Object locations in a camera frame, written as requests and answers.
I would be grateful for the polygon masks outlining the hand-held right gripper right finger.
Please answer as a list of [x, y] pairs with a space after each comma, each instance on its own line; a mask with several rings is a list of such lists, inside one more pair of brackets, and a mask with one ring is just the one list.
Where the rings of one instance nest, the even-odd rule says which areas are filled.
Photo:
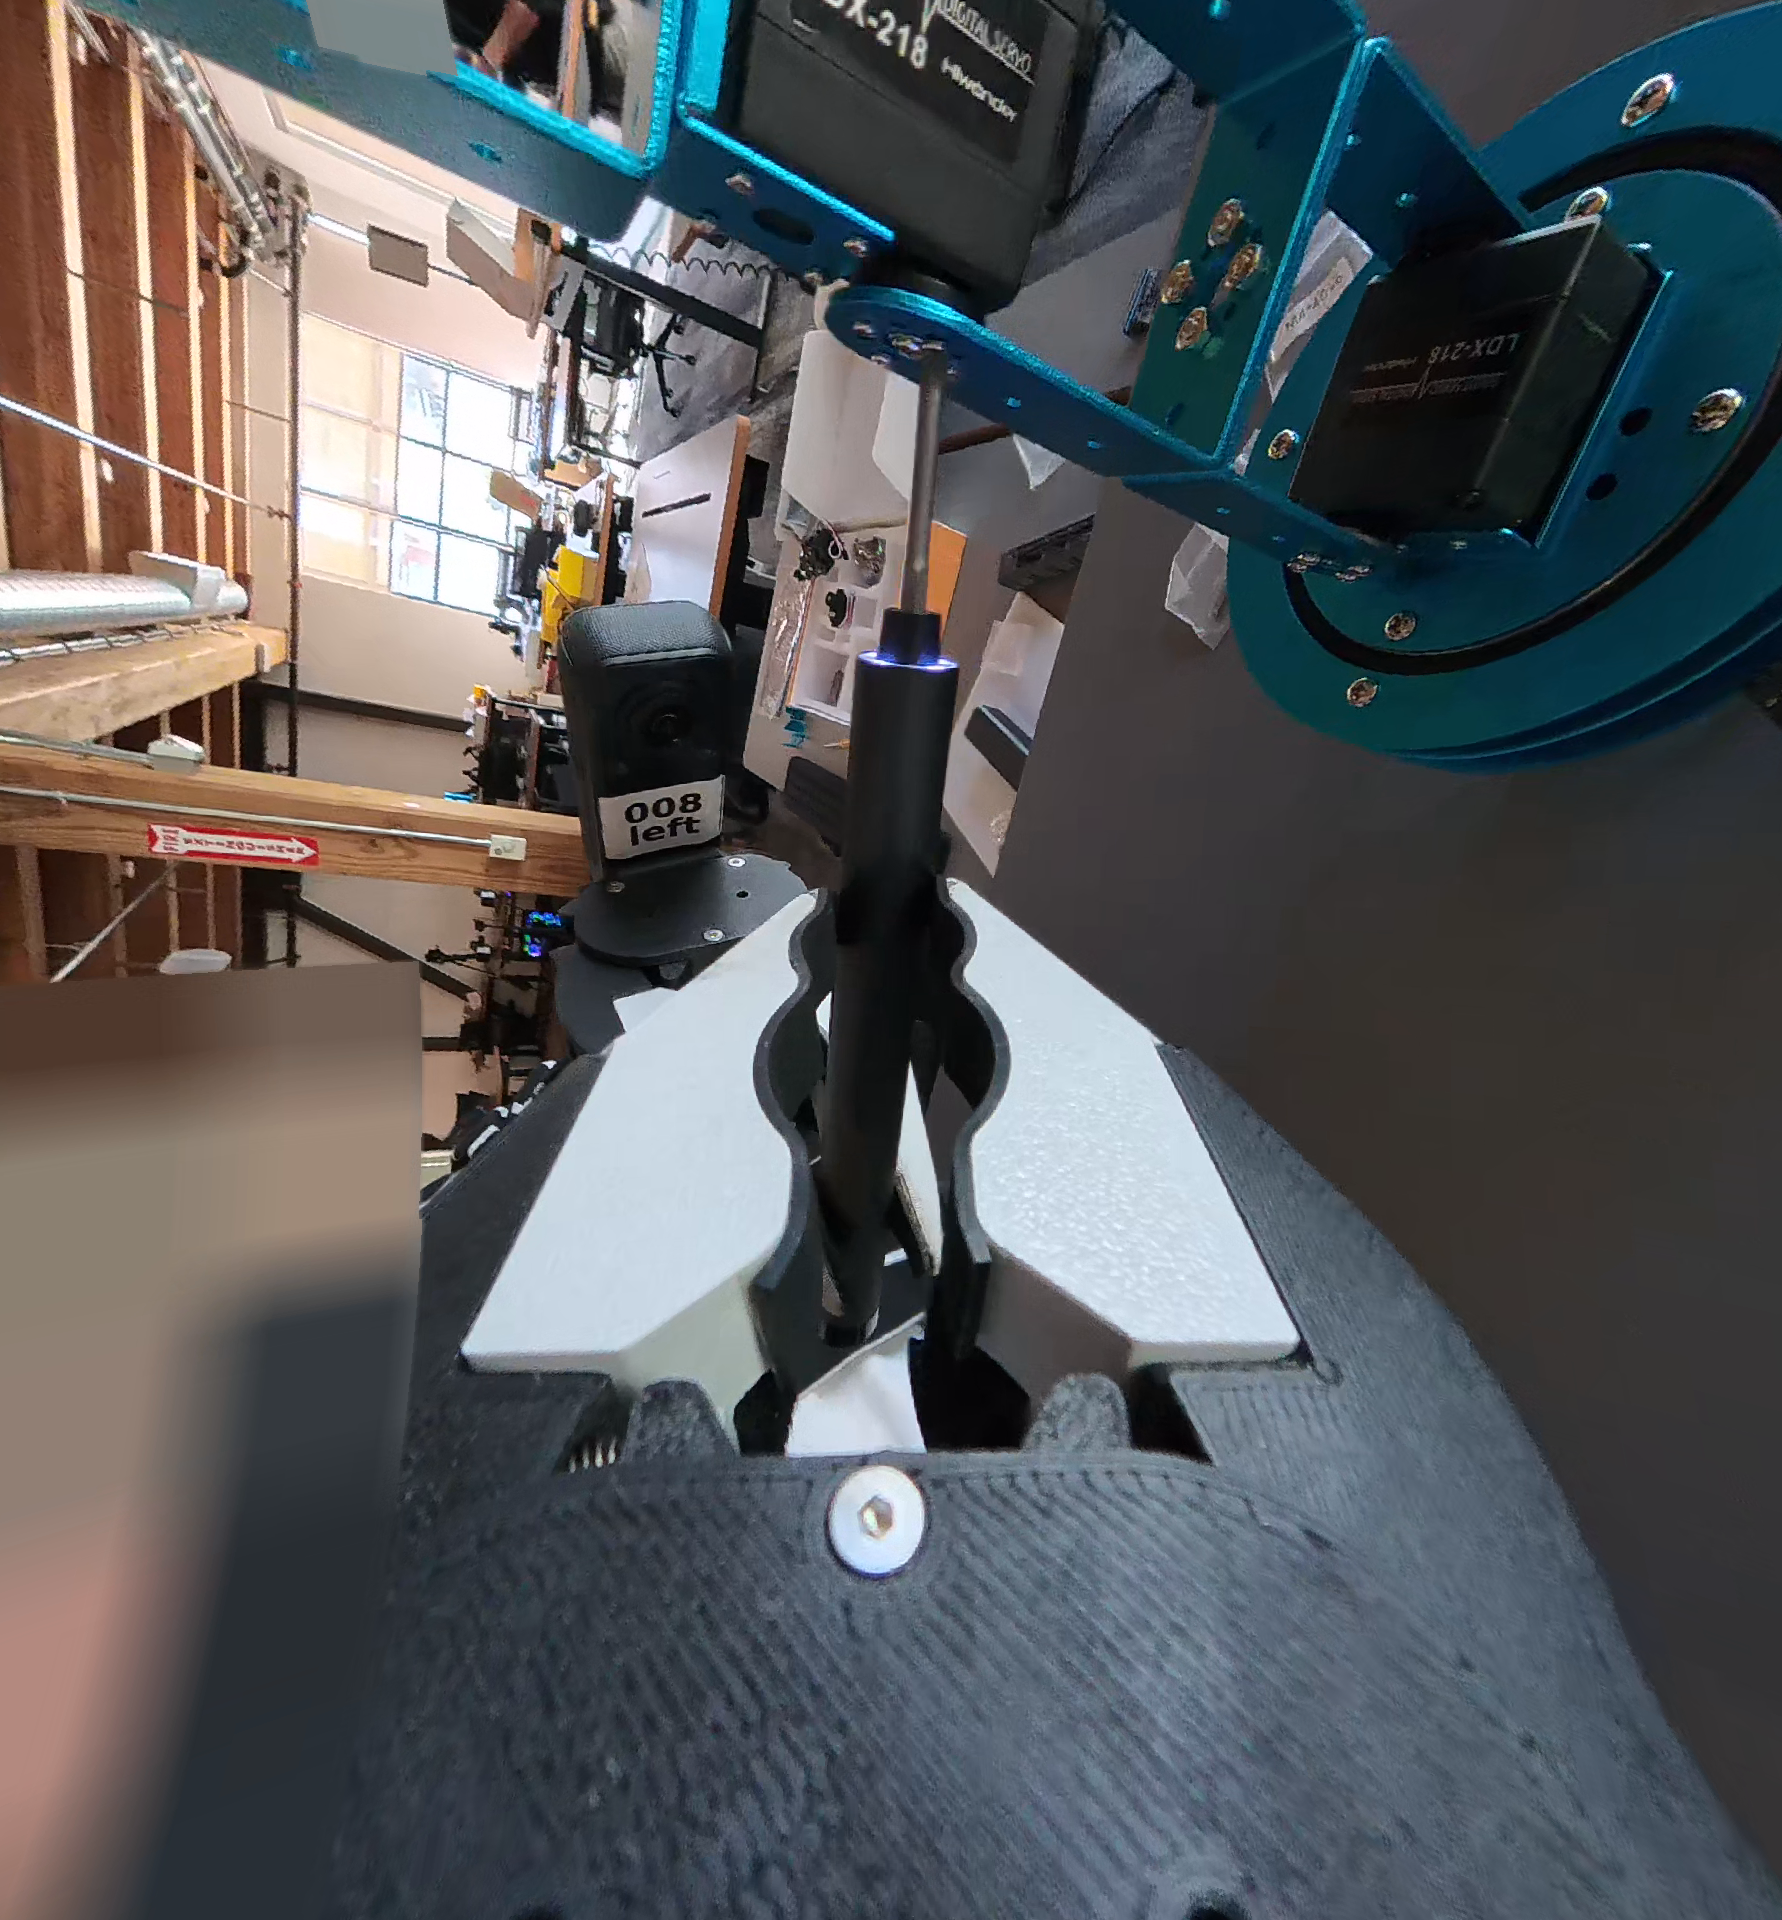
[[1258, 1365], [1299, 1330], [1159, 1042], [966, 882], [963, 986], [997, 1023], [995, 1103], [965, 1135], [979, 1300], [1005, 1374]]

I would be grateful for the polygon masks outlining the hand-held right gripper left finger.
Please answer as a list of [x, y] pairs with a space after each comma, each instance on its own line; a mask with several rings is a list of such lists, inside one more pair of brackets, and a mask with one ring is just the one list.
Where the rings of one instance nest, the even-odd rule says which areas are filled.
[[476, 1374], [688, 1380], [739, 1404], [808, 1223], [830, 899], [791, 899], [626, 1030], [463, 1337]]

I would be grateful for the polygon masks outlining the black electric screwdriver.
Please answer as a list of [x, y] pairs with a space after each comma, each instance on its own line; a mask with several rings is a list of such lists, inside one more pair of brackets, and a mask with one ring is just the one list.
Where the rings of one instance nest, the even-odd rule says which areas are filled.
[[914, 347], [918, 414], [904, 569], [876, 648], [859, 659], [851, 768], [836, 899], [836, 979], [815, 1178], [825, 1239], [825, 1337], [861, 1345], [878, 1322], [888, 1200], [904, 1125], [918, 966], [934, 893], [959, 671], [931, 612], [931, 528], [950, 364]]

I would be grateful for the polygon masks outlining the blue toy robot arm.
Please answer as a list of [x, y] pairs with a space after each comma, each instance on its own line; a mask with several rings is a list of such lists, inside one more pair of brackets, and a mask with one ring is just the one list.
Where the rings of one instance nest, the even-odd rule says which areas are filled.
[[[1241, 654], [1363, 750], [1502, 770], [1755, 688], [1782, 726], [1782, 4], [1475, 145], [1342, 1], [1109, 4], [1213, 118], [1130, 398], [1003, 339], [1097, 4], [640, 4], [615, 131], [442, 4], [96, 4], [577, 228], [657, 198], [830, 333], [1230, 540]], [[1325, 210], [1372, 258], [1269, 348]]]

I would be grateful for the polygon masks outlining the white work table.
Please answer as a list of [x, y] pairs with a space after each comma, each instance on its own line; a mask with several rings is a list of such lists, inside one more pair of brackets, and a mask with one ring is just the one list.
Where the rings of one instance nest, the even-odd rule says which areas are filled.
[[624, 603], [721, 612], [749, 439], [749, 416], [734, 414], [638, 468]]

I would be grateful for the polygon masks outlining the white parts tray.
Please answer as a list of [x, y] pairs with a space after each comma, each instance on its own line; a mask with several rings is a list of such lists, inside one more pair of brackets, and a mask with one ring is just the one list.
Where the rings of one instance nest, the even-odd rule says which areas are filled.
[[904, 524], [785, 521], [746, 737], [765, 780], [782, 782], [785, 756], [850, 750], [856, 661], [878, 648], [882, 620], [902, 603], [904, 567]]

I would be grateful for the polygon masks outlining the large paned window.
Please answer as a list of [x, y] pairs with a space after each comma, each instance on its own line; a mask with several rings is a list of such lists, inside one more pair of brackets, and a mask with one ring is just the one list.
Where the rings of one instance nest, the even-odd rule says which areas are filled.
[[300, 334], [300, 564], [306, 574], [492, 617], [528, 517], [533, 398], [307, 315]]

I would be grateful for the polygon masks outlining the wooden ceiling beam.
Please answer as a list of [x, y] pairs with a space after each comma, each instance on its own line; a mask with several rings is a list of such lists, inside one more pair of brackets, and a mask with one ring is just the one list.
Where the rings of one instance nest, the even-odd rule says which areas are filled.
[[327, 877], [568, 898], [592, 877], [574, 817], [0, 737], [0, 846], [153, 859], [147, 822], [314, 837]]

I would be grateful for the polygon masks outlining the red warning sign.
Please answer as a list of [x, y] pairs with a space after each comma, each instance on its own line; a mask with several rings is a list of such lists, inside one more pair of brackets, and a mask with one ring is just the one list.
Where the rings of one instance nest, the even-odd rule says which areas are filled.
[[166, 862], [209, 866], [307, 870], [321, 862], [319, 840], [291, 831], [255, 831], [251, 827], [200, 827], [189, 824], [147, 822], [145, 850]]

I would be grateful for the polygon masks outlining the silver air duct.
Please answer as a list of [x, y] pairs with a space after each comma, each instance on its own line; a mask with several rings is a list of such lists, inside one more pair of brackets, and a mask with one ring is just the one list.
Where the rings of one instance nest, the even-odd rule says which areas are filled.
[[95, 636], [246, 616], [246, 590], [222, 569], [140, 554], [144, 573], [0, 571], [0, 644]]

